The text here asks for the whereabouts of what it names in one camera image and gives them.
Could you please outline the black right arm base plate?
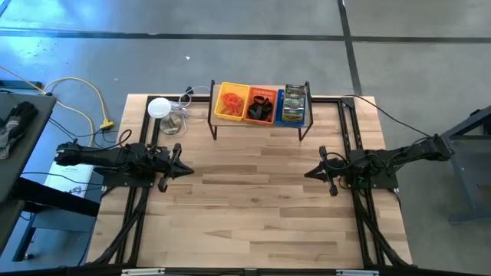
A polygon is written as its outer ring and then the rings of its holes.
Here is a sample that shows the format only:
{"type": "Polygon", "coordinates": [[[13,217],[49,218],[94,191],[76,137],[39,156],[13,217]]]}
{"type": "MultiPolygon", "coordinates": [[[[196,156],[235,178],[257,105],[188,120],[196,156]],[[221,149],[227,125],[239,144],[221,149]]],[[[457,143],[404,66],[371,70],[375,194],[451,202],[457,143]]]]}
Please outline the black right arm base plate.
{"type": "Polygon", "coordinates": [[[353,189],[395,189],[398,187],[392,154],[384,149],[356,149],[348,154],[347,177],[353,189]]]}

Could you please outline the white metal bracket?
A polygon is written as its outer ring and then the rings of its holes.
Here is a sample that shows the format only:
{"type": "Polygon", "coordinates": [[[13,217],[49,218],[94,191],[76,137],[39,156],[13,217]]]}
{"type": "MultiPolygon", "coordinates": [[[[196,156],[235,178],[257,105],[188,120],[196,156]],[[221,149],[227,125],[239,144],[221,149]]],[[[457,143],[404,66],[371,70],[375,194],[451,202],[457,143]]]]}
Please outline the white metal bracket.
{"type": "Polygon", "coordinates": [[[380,276],[379,271],[340,269],[335,272],[336,276],[380,276]]]}
{"type": "Polygon", "coordinates": [[[120,276],[161,276],[165,275],[165,268],[131,268],[123,269],[120,276]]]}

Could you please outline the black grey work glove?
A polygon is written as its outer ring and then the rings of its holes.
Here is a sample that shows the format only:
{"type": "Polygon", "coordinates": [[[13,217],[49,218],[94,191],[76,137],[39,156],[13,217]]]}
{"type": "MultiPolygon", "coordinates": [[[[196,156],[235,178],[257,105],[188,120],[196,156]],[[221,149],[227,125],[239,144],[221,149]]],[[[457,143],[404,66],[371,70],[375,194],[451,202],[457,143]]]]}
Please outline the black grey work glove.
{"type": "Polygon", "coordinates": [[[0,119],[0,159],[9,158],[37,114],[35,105],[24,101],[15,105],[5,120],[0,119]]]}

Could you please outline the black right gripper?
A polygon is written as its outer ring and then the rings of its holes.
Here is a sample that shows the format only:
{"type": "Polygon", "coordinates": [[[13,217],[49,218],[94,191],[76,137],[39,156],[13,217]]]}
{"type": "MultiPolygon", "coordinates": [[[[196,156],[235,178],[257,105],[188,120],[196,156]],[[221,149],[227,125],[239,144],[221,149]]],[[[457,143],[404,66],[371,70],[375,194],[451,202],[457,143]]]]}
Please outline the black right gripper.
{"type": "Polygon", "coordinates": [[[328,152],[325,146],[319,147],[321,162],[305,174],[305,178],[317,179],[328,184],[331,196],[338,194],[338,187],[334,184],[334,178],[346,173],[348,161],[339,153],[328,152]]]}

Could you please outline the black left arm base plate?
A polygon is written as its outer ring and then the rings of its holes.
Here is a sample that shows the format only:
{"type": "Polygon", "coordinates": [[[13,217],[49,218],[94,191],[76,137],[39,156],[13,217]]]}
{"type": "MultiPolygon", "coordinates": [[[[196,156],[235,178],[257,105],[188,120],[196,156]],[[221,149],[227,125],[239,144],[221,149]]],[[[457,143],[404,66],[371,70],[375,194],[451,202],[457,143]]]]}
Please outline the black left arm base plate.
{"type": "Polygon", "coordinates": [[[110,187],[138,187],[148,188],[153,185],[155,175],[131,175],[127,172],[117,172],[108,168],[96,168],[95,171],[103,176],[103,185],[110,187]]]}

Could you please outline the yellow plastic basket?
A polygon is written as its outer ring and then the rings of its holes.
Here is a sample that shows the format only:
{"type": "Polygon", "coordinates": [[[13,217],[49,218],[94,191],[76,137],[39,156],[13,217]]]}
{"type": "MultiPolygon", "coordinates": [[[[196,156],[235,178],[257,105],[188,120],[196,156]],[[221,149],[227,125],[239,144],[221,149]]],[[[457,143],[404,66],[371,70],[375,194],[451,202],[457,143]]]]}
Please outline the yellow plastic basket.
{"type": "Polygon", "coordinates": [[[229,82],[223,82],[220,84],[219,88],[219,94],[215,103],[215,108],[214,108],[214,114],[224,120],[231,120],[231,121],[241,121],[244,117],[245,113],[245,103],[248,100],[248,95],[249,95],[249,86],[244,85],[244,84],[236,84],[236,83],[229,83],[229,82]],[[237,95],[237,97],[241,97],[243,99],[243,113],[241,117],[234,117],[234,116],[226,116],[220,114],[220,110],[224,108],[226,105],[223,103],[223,100],[221,96],[226,93],[234,93],[237,95]]]}

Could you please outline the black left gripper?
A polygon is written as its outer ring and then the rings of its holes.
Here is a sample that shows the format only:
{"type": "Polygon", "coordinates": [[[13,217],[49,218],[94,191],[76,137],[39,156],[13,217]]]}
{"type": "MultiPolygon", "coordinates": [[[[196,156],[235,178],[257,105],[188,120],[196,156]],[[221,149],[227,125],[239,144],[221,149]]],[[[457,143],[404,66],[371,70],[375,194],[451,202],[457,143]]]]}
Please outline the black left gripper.
{"type": "Polygon", "coordinates": [[[182,152],[181,144],[176,143],[172,150],[169,150],[166,146],[158,146],[157,153],[153,157],[154,169],[162,173],[157,188],[161,192],[167,190],[169,179],[175,179],[182,176],[188,176],[194,174],[192,168],[188,167],[180,161],[180,154],[182,152]]]}

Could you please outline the orange plastic basket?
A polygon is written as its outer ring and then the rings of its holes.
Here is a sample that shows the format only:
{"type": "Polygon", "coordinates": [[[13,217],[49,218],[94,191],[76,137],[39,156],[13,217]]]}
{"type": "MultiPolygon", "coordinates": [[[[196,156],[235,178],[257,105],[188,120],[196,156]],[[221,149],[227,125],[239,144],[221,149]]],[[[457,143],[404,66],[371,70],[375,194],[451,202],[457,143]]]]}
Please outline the orange plastic basket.
{"type": "Polygon", "coordinates": [[[244,120],[247,123],[255,123],[255,124],[259,124],[259,125],[271,126],[273,124],[273,121],[274,121],[277,95],[278,95],[277,90],[266,89],[266,88],[261,88],[261,87],[250,87],[248,100],[245,102],[244,120]],[[272,112],[270,115],[270,119],[271,119],[270,121],[250,120],[249,119],[248,109],[254,103],[254,100],[253,100],[254,96],[263,96],[265,98],[265,100],[269,99],[269,101],[273,104],[273,109],[272,109],[272,112]]]}

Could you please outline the white mushroom table lamp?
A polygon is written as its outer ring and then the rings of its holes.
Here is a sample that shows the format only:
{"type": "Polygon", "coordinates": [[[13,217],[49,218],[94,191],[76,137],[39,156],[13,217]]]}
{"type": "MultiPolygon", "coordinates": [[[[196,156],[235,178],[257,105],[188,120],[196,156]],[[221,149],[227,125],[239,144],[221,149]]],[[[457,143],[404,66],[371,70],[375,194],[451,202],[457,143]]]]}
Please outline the white mushroom table lamp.
{"type": "Polygon", "coordinates": [[[157,126],[162,133],[177,135],[181,131],[183,120],[166,98],[158,97],[151,100],[147,112],[157,120],[157,126]]]}

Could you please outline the colourful cardboard box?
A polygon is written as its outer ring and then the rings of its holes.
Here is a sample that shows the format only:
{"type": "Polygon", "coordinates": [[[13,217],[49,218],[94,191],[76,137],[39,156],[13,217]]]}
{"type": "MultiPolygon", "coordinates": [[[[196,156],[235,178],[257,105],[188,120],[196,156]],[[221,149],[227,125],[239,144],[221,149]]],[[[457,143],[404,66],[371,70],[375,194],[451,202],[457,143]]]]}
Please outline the colourful cardboard box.
{"type": "Polygon", "coordinates": [[[285,97],[286,98],[303,98],[305,96],[304,85],[285,85],[285,97]]]}

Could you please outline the blue plastic basket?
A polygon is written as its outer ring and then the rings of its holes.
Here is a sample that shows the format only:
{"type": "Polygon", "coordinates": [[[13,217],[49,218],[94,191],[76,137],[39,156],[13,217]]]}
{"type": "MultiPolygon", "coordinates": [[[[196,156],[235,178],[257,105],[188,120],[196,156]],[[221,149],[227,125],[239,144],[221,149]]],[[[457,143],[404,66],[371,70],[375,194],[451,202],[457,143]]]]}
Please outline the blue plastic basket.
{"type": "Polygon", "coordinates": [[[291,128],[299,128],[303,127],[305,124],[305,113],[302,113],[302,119],[298,122],[290,122],[284,121],[282,119],[282,110],[283,110],[283,102],[284,102],[284,89],[278,89],[278,95],[276,100],[276,111],[274,116],[274,123],[280,127],[291,127],[291,128]]]}

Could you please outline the blue-grey metal table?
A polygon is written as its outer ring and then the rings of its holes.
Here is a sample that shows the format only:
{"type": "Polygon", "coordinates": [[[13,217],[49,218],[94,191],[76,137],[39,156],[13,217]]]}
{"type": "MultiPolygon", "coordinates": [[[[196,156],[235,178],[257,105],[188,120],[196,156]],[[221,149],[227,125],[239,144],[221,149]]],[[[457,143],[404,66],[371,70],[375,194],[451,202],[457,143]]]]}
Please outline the blue-grey metal table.
{"type": "Polygon", "coordinates": [[[491,197],[486,202],[480,189],[491,188],[491,105],[475,110],[441,136],[453,150],[453,174],[469,207],[463,214],[450,216],[449,223],[491,219],[491,197]]]}

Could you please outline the dark grey side table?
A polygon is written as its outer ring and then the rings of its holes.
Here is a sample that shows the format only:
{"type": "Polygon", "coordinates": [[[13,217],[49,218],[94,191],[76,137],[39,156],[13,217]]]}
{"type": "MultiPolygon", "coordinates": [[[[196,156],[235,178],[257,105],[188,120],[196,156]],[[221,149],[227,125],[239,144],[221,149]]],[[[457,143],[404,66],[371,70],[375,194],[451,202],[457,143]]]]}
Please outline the dark grey side table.
{"type": "Polygon", "coordinates": [[[17,119],[10,111],[19,107],[22,115],[21,133],[14,133],[17,146],[11,148],[8,157],[0,149],[0,255],[2,255],[10,236],[23,211],[30,212],[27,228],[12,256],[13,261],[23,261],[36,232],[34,222],[39,212],[46,209],[62,209],[66,212],[95,217],[100,204],[68,192],[62,192],[41,183],[21,177],[54,108],[55,98],[34,94],[0,93],[0,142],[8,141],[7,123],[17,119]]]}

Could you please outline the white paper booklet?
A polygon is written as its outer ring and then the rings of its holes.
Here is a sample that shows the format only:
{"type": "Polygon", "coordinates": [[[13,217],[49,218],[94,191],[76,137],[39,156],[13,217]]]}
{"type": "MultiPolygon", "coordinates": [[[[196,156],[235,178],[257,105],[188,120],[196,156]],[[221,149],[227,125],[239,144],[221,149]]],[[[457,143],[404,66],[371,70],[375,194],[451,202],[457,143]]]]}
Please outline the white paper booklet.
{"type": "Polygon", "coordinates": [[[44,185],[84,198],[93,170],[92,165],[60,166],[52,163],[44,185]]]}

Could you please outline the wooden desk shelf riser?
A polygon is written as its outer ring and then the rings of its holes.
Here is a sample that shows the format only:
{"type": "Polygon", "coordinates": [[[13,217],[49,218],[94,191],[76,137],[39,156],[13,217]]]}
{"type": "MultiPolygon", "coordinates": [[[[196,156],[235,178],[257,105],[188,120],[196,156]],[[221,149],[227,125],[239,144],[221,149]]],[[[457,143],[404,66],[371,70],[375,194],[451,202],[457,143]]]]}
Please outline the wooden desk shelf riser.
{"type": "MultiPolygon", "coordinates": [[[[210,95],[209,95],[209,115],[208,115],[208,125],[210,127],[210,130],[212,131],[213,139],[215,140],[217,137],[217,127],[283,127],[283,126],[277,126],[274,121],[271,126],[265,126],[265,125],[259,125],[255,123],[247,123],[244,120],[244,117],[241,121],[231,121],[231,120],[224,120],[219,117],[217,117],[214,114],[214,108],[215,108],[215,103],[219,94],[219,88],[220,85],[215,84],[214,80],[212,80],[212,85],[213,87],[210,89],[210,95]]],[[[305,88],[306,88],[306,111],[305,111],[305,124],[304,126],[301,126],[299,128],[293,128],[298,130],[298,139],[302,141],[308,131],[310,130],[311,126],[313,125],[313,115],[312,115],[312,97],[311,97],[311,92],[310,92],[310,83],[308,81],[305,82],[305,88]]]]}

